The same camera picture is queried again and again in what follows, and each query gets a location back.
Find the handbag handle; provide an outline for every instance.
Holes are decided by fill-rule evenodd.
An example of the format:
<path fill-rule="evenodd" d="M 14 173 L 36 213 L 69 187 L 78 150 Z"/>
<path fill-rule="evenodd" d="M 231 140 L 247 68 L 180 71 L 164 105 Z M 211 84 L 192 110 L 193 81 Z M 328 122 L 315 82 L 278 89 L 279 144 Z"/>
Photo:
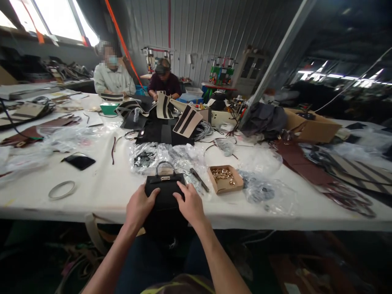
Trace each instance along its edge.
<path fill-rule="evenodd" d="M 169 164 L 169 165 L 171 166 L 171 168 L 173 169 L 173 176 L 176 175 L 176 171 L 175 171 L 175 169 L 174 169 L 174 166 L 173 166 L 169 161 L 163 160 L 163 161 L 159 162 L 158 165 L 157 165 L 156 168 L 155 168 L 155 176 L 156 176 L 156 177 L 158 177 L 158 167 L 159 167 L 162 163 L 167 163 L 167 164 Z"/>

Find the gray cloth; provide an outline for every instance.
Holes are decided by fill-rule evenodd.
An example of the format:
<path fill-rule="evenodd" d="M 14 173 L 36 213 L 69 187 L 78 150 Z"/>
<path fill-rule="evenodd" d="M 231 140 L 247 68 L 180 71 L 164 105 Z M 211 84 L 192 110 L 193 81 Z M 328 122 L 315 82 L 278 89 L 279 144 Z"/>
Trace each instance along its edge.
<path fill-rule="evenodd" d="M 287 114 L 282 107 L 256 103 L 248 111 L 249 119 L 241 129 L 245 136 L 272 131 L 280 133 L 286 126 Z"/>

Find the hair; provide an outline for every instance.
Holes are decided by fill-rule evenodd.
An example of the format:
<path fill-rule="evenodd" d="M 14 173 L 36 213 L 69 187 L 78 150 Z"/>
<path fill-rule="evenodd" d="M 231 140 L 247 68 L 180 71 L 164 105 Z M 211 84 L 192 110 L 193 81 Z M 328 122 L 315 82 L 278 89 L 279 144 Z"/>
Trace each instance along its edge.
<path fill-rule="evenodd" d="M 100 41 L 97 45 L 94 46 L 94 52 L 97 56 L 104 56 L 105 55 L 105 48 L 112 47 L 110 42 L 107 41 Z"/>
<path fill-rule="evenodd" d="M 163 65 L 164 67 L 171 69 L 170 62 L 166 58 L 161 58 L 158 60 L 158 65 Z"/>

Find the brown leather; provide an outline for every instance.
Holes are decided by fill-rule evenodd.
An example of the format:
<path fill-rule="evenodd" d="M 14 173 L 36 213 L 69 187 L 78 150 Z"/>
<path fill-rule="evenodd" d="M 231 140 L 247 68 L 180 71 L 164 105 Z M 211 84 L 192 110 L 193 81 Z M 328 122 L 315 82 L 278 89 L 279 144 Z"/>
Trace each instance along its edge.
<path fill-rule="evenodd" d="M 61 127 L 61 126 L 77 124 L 79 122 L 79 120 L 80 120 L 80 117 L 74 116 L 74 115 L 67 116 L 65 118 L 57 118 L 55 120 L 51 120 L 49 122 L 45 122 L 40 125 L 35 125 L 32 127 L 29 127 L 21 132 L 23 135 L 30 137 L 30 138 L 26 138 L 20 134 L 16 134 L 14 136 L 11 136 L 9 138 L 4 139 L 1 142 L 1 144 L 2 145 L 14 145 L 15 147 L 25 147 L 28 144 L 34 143 L 39 140 L 39 139 L 34 140 L 32 138 L 40 138 L 41 137 L 41 135 L 37 132 L 37 126 Z"/>
<path fill-rule="evenodd" d="M 280 141 L 276 144 L 278 153 L 282 156 L 286 166 L 307 179 L 314 185 L 326 185 L 336 182 L 322 168 L 307 160 L 301 147 L 295 142 Z"/>

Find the person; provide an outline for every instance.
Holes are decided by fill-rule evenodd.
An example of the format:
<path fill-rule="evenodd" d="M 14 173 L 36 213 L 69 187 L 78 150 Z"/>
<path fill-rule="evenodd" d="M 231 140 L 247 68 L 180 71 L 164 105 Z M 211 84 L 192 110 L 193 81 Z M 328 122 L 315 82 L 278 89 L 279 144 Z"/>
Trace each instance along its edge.
<path fill-rule="evenodd" d="M 167 96 L 171 95 L 172 99 L 178 99 L 181 96 L 181 87 L 178 77 L 170 72 L 170 63 L 167 59 L 161 58 L 155 68 L 155 73 L 151 77 L 148 86 L 148 94 L 158 99 L 157 91 L 165 91 Z"/>
<path fill-rule="evenodd" d="M 135 83 L 125 66 L 119 63 L 114 48 L 109 42 L 100 42 L 96 46 L 98 55 L 104 60 L 95 67 L 94 86 L 98 94 L 124 94 L 128 97 L 135 94 Z"/>
<path fill-rule="evenodd" d="M 84 288 L 84 294 L 251 293 L 204 215 L 203 202 L 194 186 L 184 186 L 180 182 L 177 182 L 177 185 L 184 193 L 185 201 L 178 193 L 174 193 L 173 197 L 178 201 L 180 212 L 198 236 L 198 242 L 192 242 L 192 253 L 188 254 L 185 262 L 186 274 L 173 279 L 157 245 L 149 239 L 148 233 L 136 237 L 160 192 L 157 188 L 147 197 L 143 184 L 129 200 L 125 223 L 101 265 Z M 204 253 L 202 250 L 201 254 L 197 253 L 199 244 Z"/>

